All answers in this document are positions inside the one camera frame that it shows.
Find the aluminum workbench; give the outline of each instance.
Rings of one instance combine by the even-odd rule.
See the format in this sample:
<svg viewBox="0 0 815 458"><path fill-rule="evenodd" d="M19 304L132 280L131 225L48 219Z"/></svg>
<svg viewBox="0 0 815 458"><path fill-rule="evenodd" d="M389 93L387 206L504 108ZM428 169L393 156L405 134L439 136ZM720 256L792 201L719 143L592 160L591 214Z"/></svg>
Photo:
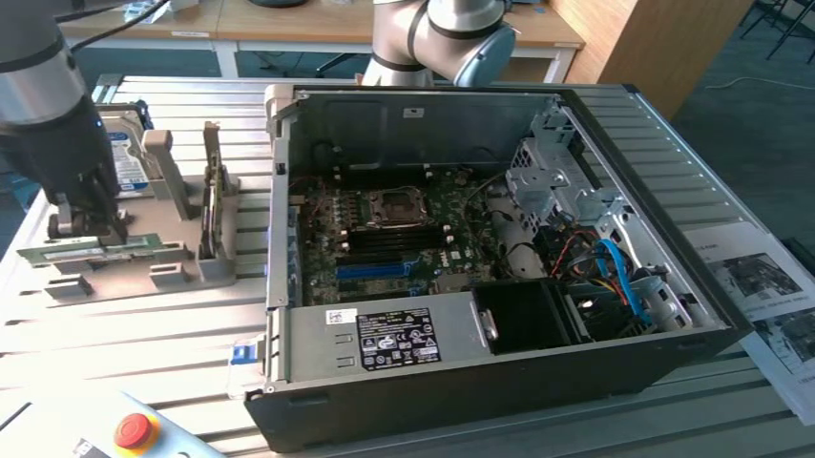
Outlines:
<svg viewBox="0 0 815 458"><path fill-rule="evenodd" d="M185 175L200 175L204 168L204 121L220 123L221 153L229 173L240 179L239 281L220 289L39 310L4 300L0 409L29 384L48 381L59 388L65 379L105 379L224 454L272 455L240 401L228 398L225 385L231 344L265 331L272 161L263 99L273 82L127 77L95 90L97 102L148 102L155 126L173 132L172 154ZM574 88L680 228L754 219L639 94L622 86ZM44 211L40 196L0 263L4 291L24 262L15 249L32 238ZM414 454L804 456L815 454L815 430L800 425L734 346L710 361L678 369L635 396L297 456Z"/></svg>

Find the red button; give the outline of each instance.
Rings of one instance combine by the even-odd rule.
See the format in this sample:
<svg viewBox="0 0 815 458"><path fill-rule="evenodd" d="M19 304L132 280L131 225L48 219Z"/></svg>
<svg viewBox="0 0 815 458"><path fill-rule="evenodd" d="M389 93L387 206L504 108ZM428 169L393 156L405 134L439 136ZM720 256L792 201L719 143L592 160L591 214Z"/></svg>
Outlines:
<svg viewBox="0 0 815 458"><path fill-rule="evenodd" d="M116 427L113 441L121 448L139 448L151 439L153 425L151 420L140 413L131 413Z"/></svg>

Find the circuit board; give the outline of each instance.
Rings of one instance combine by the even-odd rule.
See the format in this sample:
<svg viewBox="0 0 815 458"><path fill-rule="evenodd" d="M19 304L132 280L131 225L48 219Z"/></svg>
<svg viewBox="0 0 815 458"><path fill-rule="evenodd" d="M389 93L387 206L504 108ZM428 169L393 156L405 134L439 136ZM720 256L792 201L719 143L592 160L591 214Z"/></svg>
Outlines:
<svg viewBox="0 0 815 458"><path fill-rule="evenodd" d="M299 208L303 305L442 294L495 280L491 227L483 219L467 221L474 218L464 216L468 197L471 207L483 205L483 179L468 178L460 170L438 171L423 186L384 190L344 190L324 180L308 181L291 192ZM392 228L436 230L442 244L400 251L395 265L401 270L397 267L392 276L365 278L369 270L356 269L349 271L352 278L341 279L353 235L396 232Z"/></svg>

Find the instruction sheet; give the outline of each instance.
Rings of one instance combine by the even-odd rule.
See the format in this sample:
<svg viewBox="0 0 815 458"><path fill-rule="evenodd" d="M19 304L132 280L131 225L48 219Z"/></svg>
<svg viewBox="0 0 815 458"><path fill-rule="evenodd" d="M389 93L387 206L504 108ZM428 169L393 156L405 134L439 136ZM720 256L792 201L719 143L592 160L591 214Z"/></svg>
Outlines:
<svg viewBox="0 0 815 458"><path fill-rule="evenodd" d="M755 326L740 344L806 425L815 424L815 281L750 222L687 231L719 284Z"/></svg>

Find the blue pcie slot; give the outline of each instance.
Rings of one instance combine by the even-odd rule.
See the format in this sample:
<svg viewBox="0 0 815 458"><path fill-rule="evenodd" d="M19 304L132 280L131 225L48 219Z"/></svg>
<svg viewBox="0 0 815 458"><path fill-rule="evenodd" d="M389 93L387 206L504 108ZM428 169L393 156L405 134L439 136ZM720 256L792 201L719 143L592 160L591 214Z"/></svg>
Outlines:
<svg viewBox="0 0 815 458"><path fill-rule="evenodd" d="M337 280L393 279L408 277L416 261L387 264L343 265L336 268Z"/></svg>

